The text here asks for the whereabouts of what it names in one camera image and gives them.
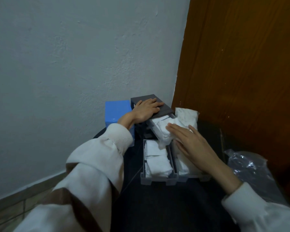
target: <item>sleeve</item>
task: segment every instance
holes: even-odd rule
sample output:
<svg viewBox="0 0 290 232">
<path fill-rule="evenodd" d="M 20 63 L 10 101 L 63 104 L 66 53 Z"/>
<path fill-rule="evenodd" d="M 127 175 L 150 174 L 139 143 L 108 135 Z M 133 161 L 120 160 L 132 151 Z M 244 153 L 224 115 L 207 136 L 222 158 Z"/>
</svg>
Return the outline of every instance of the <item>sleeve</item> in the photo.
<svg viewBox="0 0 290 232">
<path fill-rule="evenodd" d="M 290 232 L 290 208 L 267 203 L 248 183 L 243 183 L 222 205 L 239 224 L 241 231 Z"/>
<path fill-rule="evenodd" d="M 121 191 L 123 155 L 133 139 L 120 124 L 69 156 L 67 177 L 15 231 L 110 231 L 112 200 Z"/>
</svg>

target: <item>white wall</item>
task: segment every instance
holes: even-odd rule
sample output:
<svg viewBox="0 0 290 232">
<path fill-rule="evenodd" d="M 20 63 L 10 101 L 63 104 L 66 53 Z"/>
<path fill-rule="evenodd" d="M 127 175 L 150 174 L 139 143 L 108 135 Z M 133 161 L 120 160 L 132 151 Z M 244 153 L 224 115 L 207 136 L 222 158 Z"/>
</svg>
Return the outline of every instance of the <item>white wall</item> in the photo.
<svg viewBox="0 0 290 232">
<path fill-rule="evenodd" d="M 189 0 L 0 0 L 0 198 L 65 169 L 104 102 L 171 105 Z"/>
</svg>

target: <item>blue box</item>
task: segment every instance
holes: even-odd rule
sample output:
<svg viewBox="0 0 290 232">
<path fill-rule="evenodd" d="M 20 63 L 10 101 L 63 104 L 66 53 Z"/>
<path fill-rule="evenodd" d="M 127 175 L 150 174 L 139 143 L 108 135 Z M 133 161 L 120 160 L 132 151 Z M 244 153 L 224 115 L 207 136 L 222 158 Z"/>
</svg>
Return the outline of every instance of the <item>blue box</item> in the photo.
<svg viewBox="0 0 290 232">
<path fill-rule="evenodd" d="M 117 123 L 117 121 L 122 117 L 124 114 L 132 111 L 130 100 L 121 100 L 121 101 L 107 101 L 105 102 L 105 126 L 106 128 L 112 124 Z M 131 147 L 134 146 L 134 125 L 129 130 L 132 137 L 133 143 Z"/>
</svg>

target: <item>blue lid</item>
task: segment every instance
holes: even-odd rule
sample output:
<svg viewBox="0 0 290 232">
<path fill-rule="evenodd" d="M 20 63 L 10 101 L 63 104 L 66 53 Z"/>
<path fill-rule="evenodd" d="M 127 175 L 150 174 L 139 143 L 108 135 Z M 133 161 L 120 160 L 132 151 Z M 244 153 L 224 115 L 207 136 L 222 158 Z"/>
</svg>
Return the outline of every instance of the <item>blue lid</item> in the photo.
<svg viewBox="0 0 290 232">
<path fill-rule="evenodd" d="M 130 100 L 105 102 L 105 122 L 117 122 L 124 114 L 132 111 Z"/>
</svg>

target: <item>person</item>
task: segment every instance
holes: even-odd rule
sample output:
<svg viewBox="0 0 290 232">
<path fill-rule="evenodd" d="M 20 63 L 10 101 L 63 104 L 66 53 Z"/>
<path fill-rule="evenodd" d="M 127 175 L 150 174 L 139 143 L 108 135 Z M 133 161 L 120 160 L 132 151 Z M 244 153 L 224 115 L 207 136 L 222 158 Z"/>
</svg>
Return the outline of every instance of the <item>person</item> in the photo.
<svg viewBox="0 0 290 232">
<path fill-rule="evenodd" d="M 132 125 L 159 111 L 156 99 L 139 101 L 111 124 L 105 133 L 72 152 L 68 175 L 35 207 L 15 231 L 110 231 L 111 206 L 123 184 L 123 155 L 132 143 Z M 268 203 L 242 183 L 201 134 L 174 124 L 167 129 L 178 138 L 178 148 L 200 170 L 209 173 L 228 195 L 222 205 L 242 231 L 290 232 L 290 208 Z"/>
</svg>

